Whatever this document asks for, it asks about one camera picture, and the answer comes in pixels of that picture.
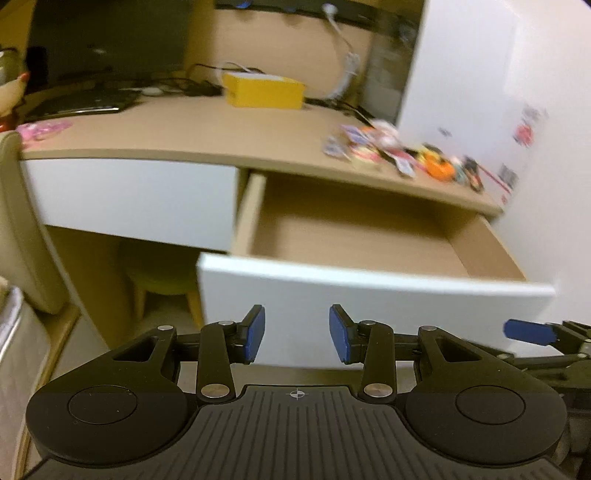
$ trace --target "drawer front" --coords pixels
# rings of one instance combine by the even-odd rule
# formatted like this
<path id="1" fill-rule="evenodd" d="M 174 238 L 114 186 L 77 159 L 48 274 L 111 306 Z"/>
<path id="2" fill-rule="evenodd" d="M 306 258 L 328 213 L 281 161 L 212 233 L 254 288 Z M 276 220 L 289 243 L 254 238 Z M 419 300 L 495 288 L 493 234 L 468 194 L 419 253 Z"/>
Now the drawer front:
<path id="1" fill-rule="evenodd" d="M 437 278 L 204 254 L 199 262 L 207 323 L 240 321 L 265 306 L 258 364 L 346 368 L 329 333 L 328 312 L 340 303 L 355 320 L 415 333 L 436 325 L 475 342 L 515 349 L 503 337 L 509 318 L 535 320 L 554 296 L 550 285 Z"/>
<path id="2" fill-rule="evenodd" d="M 236 168 L 156 160 L 22 162 L 46 225 L 229 250 Z"/>

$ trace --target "laptop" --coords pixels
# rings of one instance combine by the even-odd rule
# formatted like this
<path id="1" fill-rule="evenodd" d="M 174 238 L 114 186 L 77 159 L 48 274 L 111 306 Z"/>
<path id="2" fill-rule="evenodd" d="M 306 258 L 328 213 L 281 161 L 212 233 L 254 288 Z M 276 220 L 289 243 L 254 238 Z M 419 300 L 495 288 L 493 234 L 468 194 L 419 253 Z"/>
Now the laptop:
<path id="1" fill-rule="evenodd" d="M 132 105 L 138 95 L 138 92 L 132 90 L 81 90 L 45 100 L 28 113 L 25 122 L 38 122 L 73 115 L 117 113 Z"/>

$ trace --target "desk surface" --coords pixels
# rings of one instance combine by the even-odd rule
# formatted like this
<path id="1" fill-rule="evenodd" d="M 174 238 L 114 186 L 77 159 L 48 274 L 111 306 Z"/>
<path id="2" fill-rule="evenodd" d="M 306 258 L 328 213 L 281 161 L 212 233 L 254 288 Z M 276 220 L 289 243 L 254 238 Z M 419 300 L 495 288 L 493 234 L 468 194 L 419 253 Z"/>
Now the desk surface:
<path id="1" fill-rule="evenodd" d="M 363 171 L 322 153 L 340 124 L 357 124 L 334 110 L 244 109 L 222 98 L 142 100 L 109 115 L 77 116 L 73 126 L 28 148 L 24 160 L 41 158 L 140 158 L 235 165 L 318 177 L 438 200 L 487 215 L 502 209 L 486 193 L 441 183 L 423 172 L 402 178 L 394 166 Z"/>

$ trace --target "stool leg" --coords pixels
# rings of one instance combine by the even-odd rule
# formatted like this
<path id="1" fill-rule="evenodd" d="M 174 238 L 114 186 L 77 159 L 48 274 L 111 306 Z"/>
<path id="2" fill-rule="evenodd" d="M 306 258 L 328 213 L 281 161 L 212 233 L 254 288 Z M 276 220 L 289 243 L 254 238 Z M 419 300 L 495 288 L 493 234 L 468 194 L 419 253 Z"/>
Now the stool leg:
<path id="1" fill-rule="evenodd" d="M 144 318 L 144 306 L 146 304 L 146 291 L 134 284 L 134 313 L 135 318 Z"/>
<path id="2" fill-rule="evenodd" d="M 197 288 L 187 292 L 187 301 L 189 302 L 191 317 L 193 317 L 197 328 L 201 330 L 203 328 L 203 312 L 201 310 L 201 296 Z"/>

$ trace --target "toy figure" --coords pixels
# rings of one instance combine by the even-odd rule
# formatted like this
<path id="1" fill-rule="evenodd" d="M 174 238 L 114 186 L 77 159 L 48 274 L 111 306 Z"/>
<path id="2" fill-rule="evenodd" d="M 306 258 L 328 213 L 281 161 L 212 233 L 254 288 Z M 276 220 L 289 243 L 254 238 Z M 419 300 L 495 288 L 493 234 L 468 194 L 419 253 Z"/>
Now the toy figure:
<path id="1" fill-rule="evenodd" d="M 17 127 L 12 109 L 21 101 L 28 79 L 17 49 L 0 50 L 0 132 Z"/>
<path id="2" fill-rule="evenodd" d="M 482 191 L 484 190 L 484 185 L 482 184 L 482 180 L 480 179 L 480 172 L 476 160 L 470 157 L 466 157 L 464 161 L 464 172 L 468 177 L 470 188 L 474 190 L 476 193 L 482 193 Z"/>

